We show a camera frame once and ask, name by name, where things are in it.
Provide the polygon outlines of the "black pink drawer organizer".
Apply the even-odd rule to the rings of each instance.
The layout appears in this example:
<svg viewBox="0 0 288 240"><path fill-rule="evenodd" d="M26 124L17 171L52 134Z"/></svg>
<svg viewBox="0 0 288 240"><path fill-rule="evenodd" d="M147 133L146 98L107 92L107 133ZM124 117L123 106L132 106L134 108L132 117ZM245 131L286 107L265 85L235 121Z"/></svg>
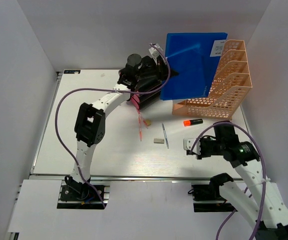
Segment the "black pink drawer organizer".
<svg viewBox="0 0 288 240"><path fill-rule="evenodd" d="M162 81L158 79L158 75L153 71L145 71L138 73L134 76L127 76L125 73L119 72L120 80L123 83L130 84L132 93L130 102L137 110L141 110L160 96L160 90L157 91L162 85Z"/></svg>

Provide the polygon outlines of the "blue plastic folder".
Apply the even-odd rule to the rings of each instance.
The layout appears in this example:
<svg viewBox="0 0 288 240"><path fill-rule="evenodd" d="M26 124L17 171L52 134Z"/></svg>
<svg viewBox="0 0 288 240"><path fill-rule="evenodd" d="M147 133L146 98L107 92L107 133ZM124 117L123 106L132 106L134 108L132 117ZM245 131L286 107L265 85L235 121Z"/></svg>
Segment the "blue plastic folder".
<svg viewBox="0 0 288 240"><path fill-rule="evenodd" d="M225 32L168 33L165 55L178 75L172 76L162 88L160 99L207 97L227 37Z"/></svg>

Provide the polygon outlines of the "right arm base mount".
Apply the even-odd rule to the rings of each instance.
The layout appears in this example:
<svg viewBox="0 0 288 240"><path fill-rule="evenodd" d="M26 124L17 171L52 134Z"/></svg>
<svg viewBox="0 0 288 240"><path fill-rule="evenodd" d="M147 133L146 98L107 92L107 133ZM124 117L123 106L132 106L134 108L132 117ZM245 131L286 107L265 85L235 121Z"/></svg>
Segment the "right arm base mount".
<svg viewBox="0 0 288 240"><path fill-rule="evenodd" d="M234 210L230 202L215 194L206 184L194 184L187 192L193 198L195 213L228 213Z"/></svg>

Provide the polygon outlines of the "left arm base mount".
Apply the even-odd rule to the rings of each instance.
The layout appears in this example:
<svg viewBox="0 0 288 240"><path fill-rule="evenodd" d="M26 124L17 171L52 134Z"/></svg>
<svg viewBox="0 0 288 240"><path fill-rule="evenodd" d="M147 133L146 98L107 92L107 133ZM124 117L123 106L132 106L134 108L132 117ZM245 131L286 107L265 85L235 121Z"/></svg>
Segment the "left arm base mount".
<svg viewBox="0 0 288 240"><path fill-rule="evenodd" d="M80 183L69 175L62 182L57 209L103 210L108 203L108 186Z"/></svg>

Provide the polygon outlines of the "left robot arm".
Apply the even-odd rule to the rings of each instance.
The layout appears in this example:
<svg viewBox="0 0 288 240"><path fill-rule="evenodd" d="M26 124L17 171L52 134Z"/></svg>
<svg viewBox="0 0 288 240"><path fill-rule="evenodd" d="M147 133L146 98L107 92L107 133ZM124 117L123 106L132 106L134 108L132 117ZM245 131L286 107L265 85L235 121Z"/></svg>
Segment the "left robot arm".
<svg viewBox="0 0 288 240"><path fill-rule="evenodd" d="M105 89L105 95L95 102L80 105L74 126L77 139L77 153L73 156L75 165L72 173L65 177L66 185L77 199L83 200L89 195L90 166L94 150L105 135L106 117L132 97L159 94L170 78L178 75L161 55L152 58L134 53L118 71L119 78L112 89Z"/></svg>

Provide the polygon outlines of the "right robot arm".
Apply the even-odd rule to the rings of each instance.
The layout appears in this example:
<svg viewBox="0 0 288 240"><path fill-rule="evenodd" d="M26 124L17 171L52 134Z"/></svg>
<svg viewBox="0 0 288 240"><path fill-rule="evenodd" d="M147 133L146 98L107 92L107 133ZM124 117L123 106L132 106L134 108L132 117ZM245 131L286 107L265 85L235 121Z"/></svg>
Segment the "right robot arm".
<svg viewBox="0 0 288 240"><path fill-rule="evenodd" d="M241 142L235 133L236 124L229 121L214 123L214 137L201 133L189 153L197 159L222 156L240 175L251 197L241 191L227 174L216 176L209 188L210 195L228 200L253 228L251 240L288 240L288 208L266 175L261 151L251 137Z"/></svg>

